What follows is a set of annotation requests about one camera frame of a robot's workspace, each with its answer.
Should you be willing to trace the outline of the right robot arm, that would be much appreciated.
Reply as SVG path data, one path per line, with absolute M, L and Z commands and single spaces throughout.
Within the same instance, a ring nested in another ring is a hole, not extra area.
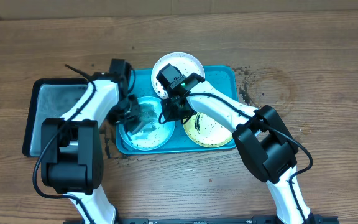
M 305 170 L 296 168 L 296 154 L 303 146 L 293 139 L 278 113 L 269 105 L 261 109 L 244 105 L 215 89 L 202 76 L 160 72 L 154 82 L 167 94 L 166 119 L 183 117 L 180 109 L 203 113 L 232 134 L 248 171 L 265 182 L 282 223 L 315 223 L 297 181 Z

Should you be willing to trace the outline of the white speckled plate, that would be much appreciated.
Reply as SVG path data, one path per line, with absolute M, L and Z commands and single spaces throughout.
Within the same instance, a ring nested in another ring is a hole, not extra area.
M 168 64 L 179 69 L 179 71 L 186 77 L 192 73 L 196 73 L 203 78 L 205 77 L 205 71 L 201 62 L 194 56 L 185 52 L 172 52 L 166 54 L 155 63 L 151 74 L 152 87 L 161 99 L 168 98 L 168 93 L 157 80 L 157 75 L 159 71 Z

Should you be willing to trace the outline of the green sponge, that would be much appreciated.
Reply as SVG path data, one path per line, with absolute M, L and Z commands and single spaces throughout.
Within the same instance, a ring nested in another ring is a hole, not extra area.
M 155 111 L 151 106 L 141 105 L 138 116 L 124 125 L 124 130 L 131 135 L 142 131 L 148 124 L 154 122 L 156 117 Z

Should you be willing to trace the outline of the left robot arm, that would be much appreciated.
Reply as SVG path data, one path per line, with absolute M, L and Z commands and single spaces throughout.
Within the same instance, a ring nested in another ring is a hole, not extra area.
M 101 185 L 104 174 L 99 128 L 110 123 L 132 123 L 139 105 L 132 90 L 133 69 L 88 75 L 84 95 L 60 118 L 47 118 L 41 126 L 41 154 L 32 183 L 43 198 L 67 199 L 79 211 L 83 223 L 119 223 L 117 209 Z

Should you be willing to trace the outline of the light blue speckled plate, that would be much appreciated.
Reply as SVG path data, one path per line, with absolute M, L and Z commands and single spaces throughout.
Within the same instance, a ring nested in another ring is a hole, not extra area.
M 156 114 L 153 123 L 148 124 L 142 131 L 135 135 L 125 132 L 124 124 L 118 126 L 119 135 L 128 145 L 129 150 L 151 151 L 162 147 L 172 136 L 175 129 L 174 122 L 160 124 L 160 113 L 162 112 L 161 99 L 152 96 L 143 96 L 138 99 L 141 105 L 151 106 Z

